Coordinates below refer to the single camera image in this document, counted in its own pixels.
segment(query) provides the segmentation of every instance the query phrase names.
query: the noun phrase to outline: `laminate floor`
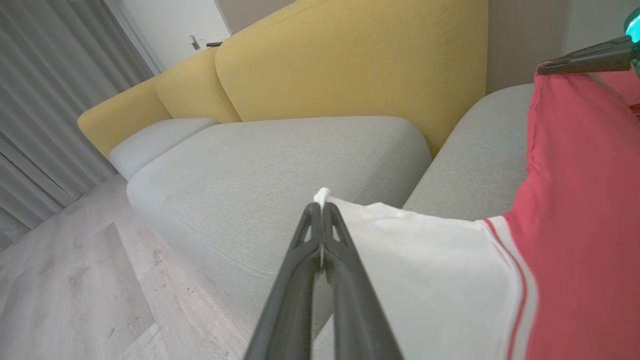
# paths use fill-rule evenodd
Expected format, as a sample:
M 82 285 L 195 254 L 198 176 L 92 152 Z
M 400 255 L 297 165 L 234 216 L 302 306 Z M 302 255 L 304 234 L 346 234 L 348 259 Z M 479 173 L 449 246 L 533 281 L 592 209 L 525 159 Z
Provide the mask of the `laminate floor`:
M 0 360 L 240 359 L 253 321 L 116 176 L 0 252 Z

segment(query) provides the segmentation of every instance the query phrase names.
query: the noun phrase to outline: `gray curtain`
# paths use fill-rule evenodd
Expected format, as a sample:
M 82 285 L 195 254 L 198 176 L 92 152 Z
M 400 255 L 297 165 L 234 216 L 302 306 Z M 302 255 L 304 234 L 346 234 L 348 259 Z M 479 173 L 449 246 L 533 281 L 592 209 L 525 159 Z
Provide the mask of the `gray curtain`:
M 100 0 L 0 1 L 0 249 L 115 174 L 76 121 L 151 76 Z

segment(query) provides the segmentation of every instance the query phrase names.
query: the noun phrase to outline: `gray seat cushion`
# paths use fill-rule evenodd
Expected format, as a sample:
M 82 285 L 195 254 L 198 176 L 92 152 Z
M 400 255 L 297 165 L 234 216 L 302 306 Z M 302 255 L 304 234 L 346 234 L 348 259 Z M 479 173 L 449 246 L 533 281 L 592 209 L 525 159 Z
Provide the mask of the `gray seat cushion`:
M 142 168 L 127 194 L 165 240 L 257 319 L 320 187 L 358 204 L 399 207 L 430 162 L 420 131 L 394 117 L 220 124 Z M 314 301 L 322 326 L 332 300 Z
M 478 101 L 460 120 L 404 209 L 478 220 L 511 209 L 527 177 L 527 114 L 533 84 Z
M 202 129 L 210 119 L 169 119 L 151 124 L 113 148 L 109 161 L 127 181 L 143 166 Z

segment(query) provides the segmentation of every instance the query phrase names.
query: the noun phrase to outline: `teal light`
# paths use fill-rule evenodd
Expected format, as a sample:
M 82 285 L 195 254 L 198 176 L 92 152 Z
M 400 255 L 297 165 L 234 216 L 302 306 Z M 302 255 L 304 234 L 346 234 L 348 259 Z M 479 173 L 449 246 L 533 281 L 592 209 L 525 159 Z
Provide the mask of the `teal light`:
M 629 22 L 629 26 L 627 27 L 627 35 L 631 37 L 631 41 L 633 42 L 640 41 L 640 15 Z

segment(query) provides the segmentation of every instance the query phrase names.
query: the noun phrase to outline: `sofa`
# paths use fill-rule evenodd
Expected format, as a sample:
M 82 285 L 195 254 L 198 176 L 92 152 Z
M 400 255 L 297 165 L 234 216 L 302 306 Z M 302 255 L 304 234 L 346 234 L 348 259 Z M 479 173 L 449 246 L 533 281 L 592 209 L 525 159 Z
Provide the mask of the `sofa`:
M 487 13 L 486 0 L 299 0 L 78 125 L 132 207 L 257 320 L 322 186 L 436 216 L 509 209 L 532 87 L 483 99 Z M 332 298 L 316 286 L 325 344 Z

